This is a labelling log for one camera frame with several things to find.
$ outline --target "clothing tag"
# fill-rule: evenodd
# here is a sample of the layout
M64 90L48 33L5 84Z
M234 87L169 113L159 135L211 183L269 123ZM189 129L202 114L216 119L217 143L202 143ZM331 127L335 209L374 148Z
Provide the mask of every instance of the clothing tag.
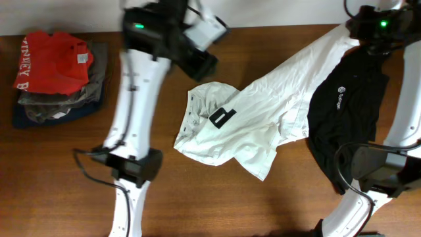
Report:
M78 55L78 64L87 63L89 56L87 53L79 54Z
M54 118L54 119L59 119L59 118L61 118L61 117L65 116L65 115L67 115L69 112L70 112L70 109L68 109L66 113L63 113L63 112L58 112L57 114L55 114L55 115L51 116L51 118Z

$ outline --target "green led light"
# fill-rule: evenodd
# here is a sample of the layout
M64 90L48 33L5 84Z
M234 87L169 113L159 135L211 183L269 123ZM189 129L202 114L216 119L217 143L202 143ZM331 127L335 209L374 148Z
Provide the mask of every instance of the green led light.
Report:
M145 26L142 24L134 24L134 27L143 29Z
M380 26L382 26L382 27L386 27L386 26L387 26L387 24L388 24L388 22L387 22L386 20L382 20L382 21L380 22Z

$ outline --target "black mount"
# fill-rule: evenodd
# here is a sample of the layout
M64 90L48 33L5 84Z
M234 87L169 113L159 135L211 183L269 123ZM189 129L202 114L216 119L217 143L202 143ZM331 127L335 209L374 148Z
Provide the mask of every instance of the black mount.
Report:
M126 9L122 33L127 49L149 53L153 60L168 58L190 78L200 82L214 74L218 59L208 51L198 50L184 35L190 27L184 23L187 4L188 0L160 0Z
M401 10L382 12L362 6L346 26L351 38L368 44L370 54L390 53L421 40L421 8L414 1Z
M352 162L352 175L363 192L374 190L397 198L404 191L421 188L421 159L360 147Z
M152 181L155 179L161 168L162 158L162 152L153 148L149 150L146 157L140 160L135 160L133 156L126 159L110 153L92 157L94 161L111 167L111 175L116 180L122 178L133 182L137 188L141 188L146 180Z

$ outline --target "white wall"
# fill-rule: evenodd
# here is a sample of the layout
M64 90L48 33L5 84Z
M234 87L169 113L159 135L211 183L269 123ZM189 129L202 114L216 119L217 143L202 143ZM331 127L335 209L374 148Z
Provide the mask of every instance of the white wall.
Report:
M140 5L147 0L130 0ZM356 13L379 0L348 0ZM333 24L348 19L342 0L202 0L231 27ZM0 0L0 36L35 29L67 32L119 31L118 0Z

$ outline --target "wire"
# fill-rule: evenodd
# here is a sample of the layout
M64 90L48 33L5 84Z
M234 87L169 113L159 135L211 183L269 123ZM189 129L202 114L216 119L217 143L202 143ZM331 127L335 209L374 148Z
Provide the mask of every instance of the wire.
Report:
M352 185L350 185L342 175L341 169L339 167L339 157L340 157L340 155L342 154L342 151L345 148L352 147L352 146L373 147L373 148L376 148L376 149L382 149L384 151L397 153L399 151L410 151L410 150L417 149L417 148L421 147L421 143L418 142L417 144L411 145L411 146L408 146L408 147L393 147L393 146L387 146L387 145L349 142L349 143L341 145L339 147L339 149L335 152L334 163L335 163L335 166L336 166L336 172L339 175L339 177L342 179L342 183L344 183L346 186L348 186L348 188L350 190L352 190L353 192L355 192L356 194L359 194L360 196L366 198L368 200L368 202L370 203L370 210L368 211L368 216L365 219L365 221L363 222L362 226L357 231L357 233L355 234L355 236L358 236L362 232L364 227L367 225L367 223L369 222L371 216L373 215L374 207L376 206L376 204L374 203L374 200L369 195L365 194L364 192L362 192L362 191L356 189L355 187L353 187Z
M200 20L205 20L205 18L203 16L203 13L202 13L203 12L203 6L202 6L202 3L200 2L200 0L196 0L196 5L197 5L198 10L194 9L193 7L187 6L187 8L189 10L191 10L192 12L194 12L195 14L197 14L199 16L198 18L196 18L193 21L193 23L191 25L196 25L196 24L198 24L198 22Z
M385 18L391 18L392 16L395 16L396 14L400 13L401 11L403 11L404 9L406 9L405 7L400 8L399 10L393 11L390 14L386 15L386 16L381 16L379 18L373 18L373 19L361 19L358 18L357 16L354 16L351 14L351 12L349 12L348 9L348 4L347 4L347 0L343 0L343 8L345 9L345 12L347 13L347 15L349 17L351 17L351 19L357 21L357 22L361 22L361 23L367 23L367 22L376 22L379 20L384 20Z
M86 178L88 178L88 179L90 179L90 180L92 180L94 182L97 182L99 184L104 184L104 185L109 186L111 188L116 188L116 189L121 190L123 192L124 197L126 198L126 204L127 204L127 222L128 223L127 223L126 237L128 237L129 236L129 233L130 233L130 223L132 221L131 220L131 216L130 216L130 201L129 201L129 194L128 194L129 193L129 190L127 190L127 189L125 189L125 188L123 188L123 187L121 187L119 185L111 184L109 182L105 182L103 180L99 180L97 178L94 178L94 177L90 176L86 172L85 167L83 166L83 164L80 162L80 160L78 158L78 153L80 153L80 150L74 149L73 150L73 158L74 158L76 164L78 165L78 167L80 168L80 170L82 171L82 173L85 175Z

